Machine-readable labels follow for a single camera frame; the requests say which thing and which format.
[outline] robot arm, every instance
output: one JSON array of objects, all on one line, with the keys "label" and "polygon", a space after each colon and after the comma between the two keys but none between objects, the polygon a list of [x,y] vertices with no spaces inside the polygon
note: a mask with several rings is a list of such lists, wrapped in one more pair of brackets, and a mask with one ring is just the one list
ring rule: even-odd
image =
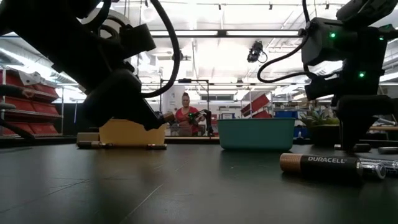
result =
[{"label": "robot arm", "polygon": [[189,123],[193,125],[198,125],[197,118],[199,116],[204,115],[206,119],[206,130],[208,136],[213,136],[213,128],[211,127],[211,111],[209,110],[201,110],[196,113],[189,114]]},{"label": "robot arm", "polygon": [[[391,114],[398,106],[388,96],[377,95],[387,41],[398,38],[391,25],[369,27],[389,15],[398,0],[351,0],[336,14],[337,20],[313,18],[310,20],[307,2],[303,0],[306,28],[299,31],[302,43],[291,53],[265,63],[257,77],[273,83],[298,75],[306,75],[310,84],[305,86],[309,100],[334,95],[331,105],[340,120],[341,148],[352,151],[356,142],[375,122],[377,114]],[[301,50],[304,71],[275,80],[261,78],[261,72],[270,64],[281,61]],[[342,71],[318,76],[309,71],[323,61],[343,61]]]},{"label": "robot arm", "polygon": [[[104,0],[98,15],[91,22],[81,24],[77,18],[87,17],[100,2],[3,0],[0,34],[15,32],[52,61],[56,71],[67,73],[84,87],[88,96],[83,112],[97,126],[117,116],[142,124],[146,129],[158,128],[167,120],[157,116],[144,98],[159,96],[173,85],[180,55],[175,54],[173,73],[166,86],[153,93],[141,93],[141,82],[133,75],[134,67],[125,59],[155,48],[149,29],[145,24],[133,27],[108,16],[112,0]],[[170,19],[158,0],[152,0],[152,4],[169,32],[174,52],[179,52]],[[104,26],[106,19],[120,23],[119,32]],[[100,37],[100,30],[112,37]]]}]

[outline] teal plastic bin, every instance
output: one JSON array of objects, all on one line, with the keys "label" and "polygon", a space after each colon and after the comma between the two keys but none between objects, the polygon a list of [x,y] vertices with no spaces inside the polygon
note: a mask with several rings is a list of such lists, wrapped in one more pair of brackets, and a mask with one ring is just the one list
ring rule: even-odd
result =
[{"label": "teal plastic bin", "polygon": [[288,151],[293,145],[294,118],[220,119],[224,149]]}]

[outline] duracell battery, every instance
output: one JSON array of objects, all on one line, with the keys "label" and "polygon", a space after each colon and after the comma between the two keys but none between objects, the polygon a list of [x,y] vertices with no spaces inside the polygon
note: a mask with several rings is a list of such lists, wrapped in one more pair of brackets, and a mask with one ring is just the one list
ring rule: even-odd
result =
[{"label": "duracell battery", "polygon": [[109,149],[113,147],[112,144],[105,144],[100,141],[79,141],[77,146],[80,149]]},{"label": "duracell battery", "polygon": [[360,181],[361,162],[355,157],[330,157],[283,153],[280,168],[284,172],[301,174],[308,179]]}]

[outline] cardboard box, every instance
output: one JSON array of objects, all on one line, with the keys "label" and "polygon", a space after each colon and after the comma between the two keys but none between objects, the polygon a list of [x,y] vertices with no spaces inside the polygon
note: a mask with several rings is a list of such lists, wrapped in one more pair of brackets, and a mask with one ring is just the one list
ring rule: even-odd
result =
[{"label": "cardboard box", "polygon": [[102,143],[115,146],[147,146],[164,144],[166,124],[159,129],[146,131],[141,124],[124,119],[111,119],[99,128],[99,139]]}]

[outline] white ceiling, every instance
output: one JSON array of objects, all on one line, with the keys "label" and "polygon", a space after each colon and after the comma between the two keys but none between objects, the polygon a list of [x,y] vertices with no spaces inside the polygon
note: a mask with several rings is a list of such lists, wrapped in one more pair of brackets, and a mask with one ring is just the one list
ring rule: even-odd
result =
[{"label": "white ceiling", "polygon": [[[308,11],[310,17],[315,16],[334,19],[336,11],[348,0],[309,0]],[[159,15],[152,8],[146,7],[145,1],[119,1],[113,3],[112,8],[126,16],[133,26],[146,23],[150,30],[164,30],[165,27]],[[301,0],[168,0],[161,1],[170,17],[175,29],[299,29],[304,27],[305,19]],[[387,22],[396,21],[395,15],[386,18]],[[300,39],[188,39],[180,38],[180,48],[184,55],[193,56],[192,43],[197,45],[195,65],[197,72],[193,72],[192,61],[184,61],[181,65],[179,78],[187,74],[194,78],[206,78],[218,82],[230,82],[237,78],[256,80],[256,73],[260,63],[248,63],[246,58],[252,43],[261,40],[269,60],[290,52],[299,43]],[[8,40],[21,46],[24,50],[38,54],[28,43],[21,39]],[[155,39],[157,48],[150,51],[153,55],[171,55],[172,46],[169,39]],[[313,71],[322,69],[323,63]],[[162,60],[159,66],[164,69],[164,78],[171,74],[173,61]],[[277,78],[287,73],[301,70],[301,56],[295,54],[287,60],[275,63],[267,68],[263,76]],[[142,76],[153,76],[155,73],[145,73],[140,69]],[[305,77],[293,78],[285,82],[302,82]]]}]

